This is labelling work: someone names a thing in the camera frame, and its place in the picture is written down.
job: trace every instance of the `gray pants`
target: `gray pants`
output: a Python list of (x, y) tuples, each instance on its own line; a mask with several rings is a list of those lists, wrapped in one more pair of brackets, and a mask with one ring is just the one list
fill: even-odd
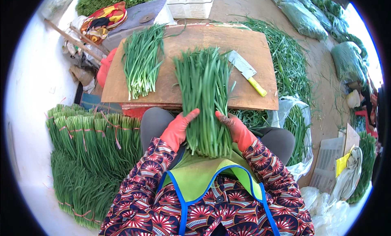
[[(174, 117), (169, 111), (158, 107), (150, 108), (144, 113), (140, 126), (141, 144), (144, 152), (149, 147), (151, 139), (160, 137), (173, 119)], [(293, 134), (277, 127), (266, 127), (257, 131), (263, 134), (262, 143), (286, 165), (294, 149)]]

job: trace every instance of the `wooden stick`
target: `wooden stick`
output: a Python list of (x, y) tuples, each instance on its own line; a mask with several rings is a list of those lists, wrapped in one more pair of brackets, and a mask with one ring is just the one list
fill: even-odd
[(91, 41), (88, 37), (86, 37), (83, 33), (81, 33), (80, 30), (76, 29), (73, 26), (70, 26), (70, 28), (74, 32), (76, 32), (80, 37), (82, 37), (84, 40), (86, 40), (87, 43), (89, 43), (91, 46), (94, 46), (95, 48), (98, 48), (102, 53), (104, 53), (104, 54), (110, 53), (110, 51), (104, 45), (102, 45), (102, 44), (101, 45), (97, 45), (96, 43)]
[(102, 61), (102, 57), (100, 57), (99, 55), (97, 55), (96, 53), (94, 53), (93, 51), (91, 51), (90, 49), (88, 49), (86, 46), (83, 45), (83, 43), (75, 40), (74, 38), (72, 38), (70, 35), (68, 35), (67, 33), (65, 33), (64, 31), (60, 30), (60, 28), (58, 28), (57, 26), (55, 26), (55, 24), (53, 24), (50, 20), (47, 20), (45, 19), (45, 22), (48, 23), (53, 29), (55, 29), (58, 33), (60, 33), (63, 37), (65, 37), (66, 39), (68, 39), (68, 41), (70, 41), (72, 44), (76, 45), (77, 47), (83, 49), (84, 51), (86, 51), (89, 55), (91, 55), (92, 57), (94, 57), (96, 60), (98, 60), (99, 62)]

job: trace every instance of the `person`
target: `person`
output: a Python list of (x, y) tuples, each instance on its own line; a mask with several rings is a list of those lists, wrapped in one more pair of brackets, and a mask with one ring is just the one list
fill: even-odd
[(216, 111), (250, 171), (223, 158), (176, 169), (186, 127), (198, 114), (195, 109), (174, 119), (160, 108), (144, 113), (145, 154), (122, 182), (99, 235), (315, 235), (285, 167), (294, 149), (291, 132), (263, 128), (259, 139), (236, 116)]

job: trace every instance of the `yellow knife handle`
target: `yellow knife handle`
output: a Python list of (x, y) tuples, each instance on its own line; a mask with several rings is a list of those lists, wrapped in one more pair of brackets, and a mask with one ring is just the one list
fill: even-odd
[(248, 78), (248, 81), (250, 82), (250, 84), (257, 90), (257, 92), (262, 96), (266, 96), (267, 92), (265, 91), (265, 89), (263, 89), (256, 80), (254, 80), (254, 78), (250, 77)]

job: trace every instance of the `wooden cutting board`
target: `wooden cutting board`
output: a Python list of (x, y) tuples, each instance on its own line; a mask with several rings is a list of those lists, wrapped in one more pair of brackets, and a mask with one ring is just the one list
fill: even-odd
[[(183, 25), (171, 25), (166, 29), (167, 35), (178, 34)], [(124, 55), (123, 39), (111, 63), (102, 94), (102, 102), (114, 103), (165, 103), (181, 104), (181, 91), (175, 77), (175, 65), (172, 59), (181, 55), (181, 50), (193, 50), (196, 46), (220, 47), (221, 52), (236, 50), (257, 71), (253, 78), (267, 91), (262, 97), (234, 68), (232, 70), (228, 89), (234, 81), (236, 86), (228, 100), (229, 108), (278, 110), (278, 94), (276, 77), (270, 49), (265, 34), (245, 29), (228, 28), (208, 24), (188, 25), (182, 34), (164, 39), (165, 60), (156, 81), (156, 92), (150, 92), (145, 97), (128, 101), (128, 90), (124, 67), (121, 62)]]

